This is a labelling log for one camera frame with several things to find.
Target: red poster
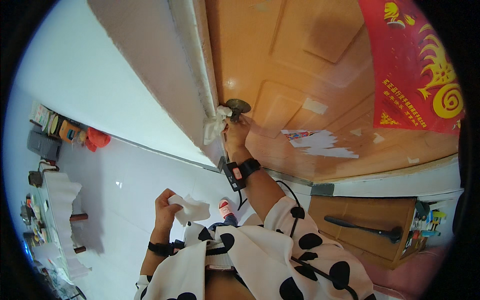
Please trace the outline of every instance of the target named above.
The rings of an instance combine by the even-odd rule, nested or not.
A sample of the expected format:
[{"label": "red poster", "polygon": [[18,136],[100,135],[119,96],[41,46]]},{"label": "red poster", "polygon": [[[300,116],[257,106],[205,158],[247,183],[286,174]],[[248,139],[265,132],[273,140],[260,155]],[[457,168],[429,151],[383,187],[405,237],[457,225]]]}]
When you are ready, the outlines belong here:
[{"label": "red poster", "polygon": [[359,0],[375,70],[374,127],[459,133],[463,100],[437,33],[411,0]]}]

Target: black cable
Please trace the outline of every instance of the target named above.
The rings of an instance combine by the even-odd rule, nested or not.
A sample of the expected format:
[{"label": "black cable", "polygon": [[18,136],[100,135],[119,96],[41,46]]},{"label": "black cable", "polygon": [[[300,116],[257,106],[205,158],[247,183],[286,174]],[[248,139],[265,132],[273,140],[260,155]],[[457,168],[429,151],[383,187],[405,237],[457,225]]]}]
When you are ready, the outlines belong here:
[{"label": "black cable", "polygon": [[[285,186],[287,187],[287,189],[290,191],[290,193],[292,193],[293,198],[295,198],[295,201],[297,201],[298,207],[301,207],[301,206],[300,206],[300,202],[299,202],[299,200],[297,199],[297,196],[295,195],[295,193],[292,191],[292,189],[291,189],[286,183],[284,183],[284,182],[281,181],[281,180],[276,180],[275,182],[280,182],[280,183],[282,183],[283,185],[285,185]],[[297,222],[298,222],[298,221],[299,221],[298,218],[295,218],[295,221],[293,221],[292,230],[290,231],[290,237],[293,237],[293,232],[295,231],[295,227],[297,226]]]},{"label": "black cable", "polygon": [[247,202],[247,200],[248,200],[248,198],[245,198],[244,201],[241,200],[241,190],[239,190],[239,196],[240,196],[240,205],[239,205],[239,207],[237,208],[237,211],[239,211],[240,208],[241,208],[241,206],[242,206],[245,202]]},{"label": "black cable", "polygon": [[[295,195],[295,193],[292,191],[292,189],[291,189],[286,183],[284,183],[284,182],[281,181],[281,180],[276,180],[275,182],[281,182],[283,185],[285,185],[285,186],[287,187],[287,189],[290,191],[290,193],[292,193],[293,198],[295,198],[295,201],[297,202],[298,207],[301,207],[301,206],[300,206],[300,202],[299,202],[299,200],[297,199],[297,196]],[[292,231],[290,232],[290,237],[293,236],[293,232],[295,231],[295,227],[297,226],[298,220],[299,220],[298,217],[296,217],[296,218],[295,218],[295,221],[293,221],[293,226],[292,226]],[[354,300],[358,300],[358,299],[359,299],[357,293],[356,293],[350,286],[348,286],[348,284],[344,284],[344,283],[342,283],[342,282],[339,282],[339,281],[336,280],[335,278],[331,277],[329,274],[320,271],[319,269],[315,268],[314,266],[312,266],[312,265],[310,265],[310,264],[308,264],[308,263],[306,263],[306,262],[303,262],[303,261],[299,260],[298,258],[295,258],[295,257],[292,256],[292,257],[291,257],[291,260],[293,260],[294,262],[299,263],[299,264],[301,264],[301,265],[303,265],[303,266],[305,266],[305,267],[307,267],[307,268],[310,268],[312,271],[314,271],[314,272],[317,273],[318,275],[320,275],[320,276],[322,276],[322,277],[330,280],[332,283],[335,283],[336,285],[338,285],[338,286],[346,289],[346,290],[350,293],[350,295],[352,295],[352,298],[353,298]]]},{"label": "black cable", "polygon": [[299,263],[299,264],[301,264],[301,265],[303,265],[307,268],[312,269],[315,273],[317,273],[317,274],[323,276],[324,278],[330,280],[332,283],[335,283],[337,286],[340,286],[340,287],[346,289],[350,293],[350,295],[352,295],[354,300],[359,300],[359,297],[358,297],[357,293],[351,287],[349,287],[348,284],[344,284],[343,282],[340,282],[340,281],[336,280],[334,277],[331,277],[329,274],[320,271],[319,269],[315,268],[314,266],[312,266],[312,265],[310,265],[310,264],[308,264],[304,261],[301,261],[298,258],[295,258],[295,257],[292,256],[290,259],[293,260],[296,263]]}]

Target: table leg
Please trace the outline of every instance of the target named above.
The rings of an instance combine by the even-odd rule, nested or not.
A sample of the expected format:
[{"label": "table leg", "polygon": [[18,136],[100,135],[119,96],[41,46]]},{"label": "table leg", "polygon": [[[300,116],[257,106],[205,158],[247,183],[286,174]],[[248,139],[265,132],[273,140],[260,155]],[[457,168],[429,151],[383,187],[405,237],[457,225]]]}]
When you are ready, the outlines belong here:
[{"label": "table leg", "polygon": [[87,214],[77,214],[77,215],[71,215],[70,216],[70,222],[72,221],[80,221],[80,220],[87,220],[88,215]]},{"label": "table leg", "polygon": [[85,246],[82,246],[82,247],[75,248],[74,251],[76,254],[78,254],[78,253],[87,251],[87,248],[85,248]]}]

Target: jeans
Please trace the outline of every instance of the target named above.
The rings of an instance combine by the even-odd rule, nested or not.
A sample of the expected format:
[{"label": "jeans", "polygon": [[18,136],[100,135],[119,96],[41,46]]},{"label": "jeans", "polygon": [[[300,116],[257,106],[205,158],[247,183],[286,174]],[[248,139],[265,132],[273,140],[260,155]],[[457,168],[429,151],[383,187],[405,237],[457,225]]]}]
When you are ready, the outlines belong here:
[{"label": "jeans", "polygon": [[229,215],[229,216],[226,216],[225,217],[225,221],[223,223],[213,223],[209,228],[208,230],[211,230],[211,231],[215,231],[215,229],[217,228],[217,226],[229,226],[229,225],[232,225],[232,226],[237,226],[238,224],[238,221],[237,221],[237,218],[234,216],[234,215]]}]

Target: white tiled floor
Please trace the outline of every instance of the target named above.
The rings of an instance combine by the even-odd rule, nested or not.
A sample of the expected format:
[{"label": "white tiled floor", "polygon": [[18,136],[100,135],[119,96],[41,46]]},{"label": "white tiled floor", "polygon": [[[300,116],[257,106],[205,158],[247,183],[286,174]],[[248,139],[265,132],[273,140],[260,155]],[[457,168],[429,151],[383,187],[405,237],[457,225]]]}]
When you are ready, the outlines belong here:
[{"label": "white tiled floor", "polygon": [[[222,221],[217,209],[221,198],[228,197],[234,207],[239,203],[238,193],[232,191],[224,175],[115,139],[94,153],[64,144],[59,167],[71,181],[83,186],[79,199],[89,219],[72,227],[88,249],[78,258],[92,267],[92,272],[75,284],[90,300],[133,299],[155,221],[154,201],[164,189],[209,203],[211,217],[199,222],[207,226]],[[310,187],[286,183],[308,209]],[[252,213],[252,207],[245,204],[236,213],[239,223]],[[182,237],[183,228],[175,221],[170,239]]]}]

